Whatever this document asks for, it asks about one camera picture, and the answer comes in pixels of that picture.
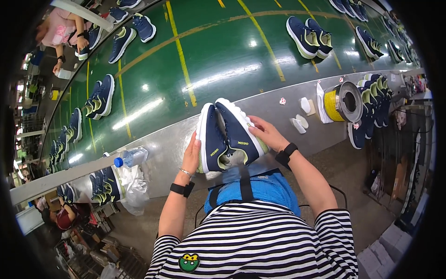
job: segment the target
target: white bottle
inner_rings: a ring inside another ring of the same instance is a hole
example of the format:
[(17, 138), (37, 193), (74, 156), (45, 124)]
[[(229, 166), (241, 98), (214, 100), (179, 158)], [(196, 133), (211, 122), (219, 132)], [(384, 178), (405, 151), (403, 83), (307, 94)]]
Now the white bottle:
[(59, 71), (56, 72), (56, 76), (60, 79), (70, 79), (72, 74), (73, 74), (72, 71), (64, 69), (59, 69)]

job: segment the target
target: pink shirt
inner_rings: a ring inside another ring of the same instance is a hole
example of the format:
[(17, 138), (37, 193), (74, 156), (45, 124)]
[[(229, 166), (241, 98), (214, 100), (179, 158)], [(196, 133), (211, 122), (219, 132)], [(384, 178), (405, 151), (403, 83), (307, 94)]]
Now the pink shirt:
[[(74, 20), (68, 19), (70, 12), (63, 10), (61, 8), (54, 8), (50, 13), (50, 26), (48, 28), (48, 33), (42, 39), (42, 44), (45, 46), (55, 47), (60, 44), (68, 42), (68, 38), (71, 33), (76, 31), (76, 22)], [(85, 30), (88, 30), (91, 26), (91, 22), (85, 24)], [(78, 37), (76, 34), (70, 39), (70, 44), (77, 44)]]

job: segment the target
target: blue bottle cap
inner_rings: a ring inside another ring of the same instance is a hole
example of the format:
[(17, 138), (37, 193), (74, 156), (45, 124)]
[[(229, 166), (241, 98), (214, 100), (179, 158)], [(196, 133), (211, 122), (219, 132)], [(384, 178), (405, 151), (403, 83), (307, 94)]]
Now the blue bottle cap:
[(114, 162), (115, 162), (115, 166), (116, 166), (116, 167), (122, 167), (122, 165), (123, 165), (123, 163), (124, 163), (120, 157), (116, 158), (116, 159), (114, 160)]

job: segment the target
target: plastic water bottle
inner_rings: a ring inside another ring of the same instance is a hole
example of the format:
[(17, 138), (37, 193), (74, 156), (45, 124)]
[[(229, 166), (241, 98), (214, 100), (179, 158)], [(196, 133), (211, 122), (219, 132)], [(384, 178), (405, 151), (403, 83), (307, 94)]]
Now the plastic water bottle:
[(142, 146), (124, 150), (120, 156), (114, 160), (116, 167), (125, 165), (126, 167), (133, 167), (142, 164), (147, 160), (149, 152)]

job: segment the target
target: black smartwatch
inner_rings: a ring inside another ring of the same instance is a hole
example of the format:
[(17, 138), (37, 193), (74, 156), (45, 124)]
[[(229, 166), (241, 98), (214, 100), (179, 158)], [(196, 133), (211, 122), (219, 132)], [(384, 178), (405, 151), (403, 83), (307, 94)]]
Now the black smartwatch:
[(289, 157), (297, 150), (297, 146), (294, 143), (288, 144), (288, 146), (276, 155), (276, 161), (278, 161), (282, 166), (291, 170), (288, 166)]
[(195, 183), (193, 183), (192, 181), (189, 182), (188, 185), (186, 186), (181, 186), (175, 183), (172, 183), (172, 185), (170, 186), (170, 190), (178, 193), (180, 195), (183, 195), (183, 197), (188, 198), (190, 195), (190, 192), (192, 192), (192, 189), (194, 188)]

